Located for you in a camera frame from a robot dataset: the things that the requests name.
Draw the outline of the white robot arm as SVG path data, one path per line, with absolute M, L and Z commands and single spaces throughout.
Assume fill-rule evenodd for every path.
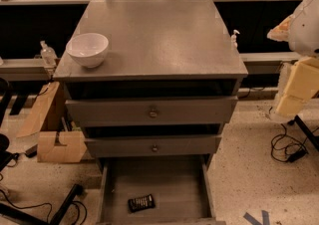
M 267 38 L 287 42 L 301 56 L 294 64 L 283 64 L 270 112 L 275 121 L 291 120 L 319 92 L 319 0 L 303 0 Z

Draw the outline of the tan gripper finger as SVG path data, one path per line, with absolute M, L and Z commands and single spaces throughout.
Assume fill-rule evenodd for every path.
M 293 17 L 291 15 L 286 17 L 279 25 L 268 32 L 267 38 L 277 42 L 287 42 L 292 19 Z
M 319 92 L 319 60 L 304 57 L 295 64 L 285 64 L 280 72 L 274 113 L 294 118 Z

